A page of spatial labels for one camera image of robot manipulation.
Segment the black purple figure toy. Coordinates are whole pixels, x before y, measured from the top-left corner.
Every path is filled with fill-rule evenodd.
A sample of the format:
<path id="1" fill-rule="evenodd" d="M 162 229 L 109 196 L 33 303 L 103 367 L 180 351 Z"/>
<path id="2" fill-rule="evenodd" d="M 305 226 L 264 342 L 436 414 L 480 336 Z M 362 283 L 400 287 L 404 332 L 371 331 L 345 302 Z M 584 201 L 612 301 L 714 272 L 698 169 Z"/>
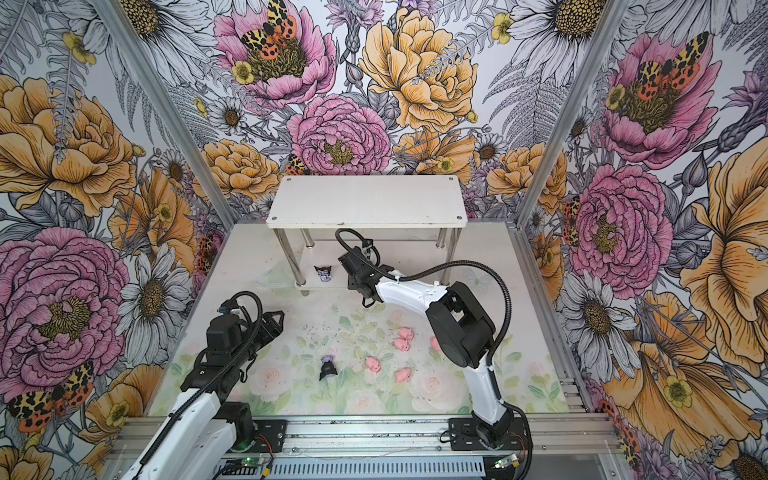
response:
<path id="1" fill-rule="evenodd" d="M 319 380 L 324 381 L 337 375 L 338 370 L 334 363 L 334 357 L 331 355 L 324 356 L 321 360 Z"/>

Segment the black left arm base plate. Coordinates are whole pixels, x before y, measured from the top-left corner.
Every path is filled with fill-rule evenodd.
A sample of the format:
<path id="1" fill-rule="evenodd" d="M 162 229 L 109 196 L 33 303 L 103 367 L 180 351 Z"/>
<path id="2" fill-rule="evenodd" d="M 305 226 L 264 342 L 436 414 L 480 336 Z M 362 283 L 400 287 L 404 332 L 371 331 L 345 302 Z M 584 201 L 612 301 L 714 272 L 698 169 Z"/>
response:
<path id="1" fill-rule="evenodd" d="M 283 451 L 288 422 L 286 420 L 255 419 L 254 439 L 249 451 L 251 453 L 277 454 Z"/>

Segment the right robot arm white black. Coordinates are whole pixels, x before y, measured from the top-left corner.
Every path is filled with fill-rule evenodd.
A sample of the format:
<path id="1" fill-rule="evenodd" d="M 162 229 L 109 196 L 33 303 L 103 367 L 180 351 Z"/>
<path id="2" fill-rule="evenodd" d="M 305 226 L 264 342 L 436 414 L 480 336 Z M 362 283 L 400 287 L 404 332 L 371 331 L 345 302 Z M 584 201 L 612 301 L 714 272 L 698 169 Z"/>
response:
<path id="1" fill-rule="evenodd" d="M 339 263 L 347 273 L 348 288 L 365 300 L 393 304 L 427 318 L 443 354 L 463 370 L 476 437 L 484 447 L 498 448 L 514 419 L 493 369 L 493 356 L 509 329 L 512 313 L 509 289 L 499 275 L 479 262 L 459 260 L 407 276 L 392 267 L 371 263 L 358 247 L 348 248 Z M 455 266 L 483 270 L 497 281 L 505 308 L 500 331 L 466 284 L 446 286 L 424 281 Z"/>

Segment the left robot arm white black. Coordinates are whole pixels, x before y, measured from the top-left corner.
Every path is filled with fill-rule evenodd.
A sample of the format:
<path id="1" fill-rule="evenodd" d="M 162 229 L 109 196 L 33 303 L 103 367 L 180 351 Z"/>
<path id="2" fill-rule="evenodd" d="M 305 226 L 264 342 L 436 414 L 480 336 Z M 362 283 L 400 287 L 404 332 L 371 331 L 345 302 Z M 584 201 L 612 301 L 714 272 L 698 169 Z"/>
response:
<path id="1" fill-rule="evenodd" d="M 215 317 L 171 412 L 123 477 L 211 479 L 225 453 L 250 448 L 256 437 L 250 406 L 228 397 L 258 351 L 282 334 L 284 319 L 278 310 L 252 320 L 242 307 Z"/>

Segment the purple black-eared figure toy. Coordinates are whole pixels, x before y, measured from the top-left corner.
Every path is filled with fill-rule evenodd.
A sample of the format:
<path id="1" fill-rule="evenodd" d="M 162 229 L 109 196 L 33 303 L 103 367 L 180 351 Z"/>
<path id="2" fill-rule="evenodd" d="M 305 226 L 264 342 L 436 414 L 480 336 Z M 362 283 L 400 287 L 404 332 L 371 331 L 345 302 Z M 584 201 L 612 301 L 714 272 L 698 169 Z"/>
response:
<path id="1" fill-rule="evenodd" d="M 314 269 L 322 283 L 328 283 L 332 280 L 333 275 L 331 265 L 315 266 Z"/>

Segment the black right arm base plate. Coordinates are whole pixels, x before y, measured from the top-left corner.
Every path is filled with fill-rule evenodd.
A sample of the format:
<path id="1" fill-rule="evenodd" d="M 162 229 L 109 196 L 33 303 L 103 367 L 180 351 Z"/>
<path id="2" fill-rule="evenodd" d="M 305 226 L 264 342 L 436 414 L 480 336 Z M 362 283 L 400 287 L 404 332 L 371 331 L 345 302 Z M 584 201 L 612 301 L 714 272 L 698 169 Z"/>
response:
<path id="1" fill-rule="evenodd" d="M 520 418 L 487 424 L 475 417 L 448 419 L 447 440 L 453 451 L 530 452 L 530 432 Z"/>

